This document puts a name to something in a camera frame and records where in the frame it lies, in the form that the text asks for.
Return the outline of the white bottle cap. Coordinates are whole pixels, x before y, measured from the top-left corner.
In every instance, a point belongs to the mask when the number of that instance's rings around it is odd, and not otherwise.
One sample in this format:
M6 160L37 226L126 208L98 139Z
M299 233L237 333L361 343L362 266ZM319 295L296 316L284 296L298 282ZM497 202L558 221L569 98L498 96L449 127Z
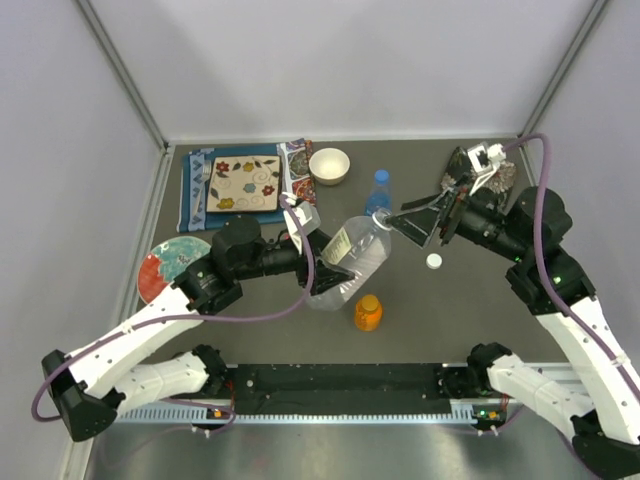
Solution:
M426 257L426 265L433 270L439 269L442 266L443 259L437 253L430 253Z

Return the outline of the blue label water bottle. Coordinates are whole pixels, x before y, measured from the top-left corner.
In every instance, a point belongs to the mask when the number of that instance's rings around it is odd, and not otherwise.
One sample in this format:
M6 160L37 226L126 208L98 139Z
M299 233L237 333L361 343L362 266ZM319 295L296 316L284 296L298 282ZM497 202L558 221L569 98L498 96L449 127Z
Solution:
M390 174L384 169L374 174L374 184L365 203L365 214L372 215L379 209L391 209Z

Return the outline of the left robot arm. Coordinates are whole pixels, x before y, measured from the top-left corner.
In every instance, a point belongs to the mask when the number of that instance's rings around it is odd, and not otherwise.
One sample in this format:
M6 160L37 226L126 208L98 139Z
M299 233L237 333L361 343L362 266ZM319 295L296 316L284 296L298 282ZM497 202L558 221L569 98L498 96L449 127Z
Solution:
M303 237L266 241L259 222L236 215L216 232L209 252L190 263L143 309L89 345L53 350L41 361L49 395L74 442L106 430L124 413L177 395L216 396L226 387L227 367L217 349L197 346L178 357L144 365L160 347L205 322L222 322L222 311L239 300L242 281L294 273L304 297L353 279L320 251L329 238L318 229Z

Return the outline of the large clear plastic bottle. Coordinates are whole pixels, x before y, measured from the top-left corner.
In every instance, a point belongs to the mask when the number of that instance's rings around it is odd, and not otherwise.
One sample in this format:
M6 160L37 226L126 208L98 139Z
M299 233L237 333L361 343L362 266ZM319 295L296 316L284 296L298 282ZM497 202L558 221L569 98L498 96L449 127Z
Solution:
M377 209L368 216L346 220L322 251L322 259L330 266L347 270L352 279L341 282L321 294L310 296L307 304L320 311L336 311L343 307L391 253L391 227L386 218L391 211Z

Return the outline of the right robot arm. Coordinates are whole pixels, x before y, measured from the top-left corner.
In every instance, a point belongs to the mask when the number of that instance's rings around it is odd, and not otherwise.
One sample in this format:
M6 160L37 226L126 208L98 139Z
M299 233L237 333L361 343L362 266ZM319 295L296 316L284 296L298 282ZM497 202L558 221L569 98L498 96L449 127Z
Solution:
M424 247L460 236L512 261L511 290L552 336L585 391L575 393L527 366L511 349L478 344L466 382L520 402L550 423L590 472L619 479L639 471L639 375L605 319L596 289L561 246L573 222L561 197L528 187L508 212L490 207L460 180L440 194L402 205L385 225Z

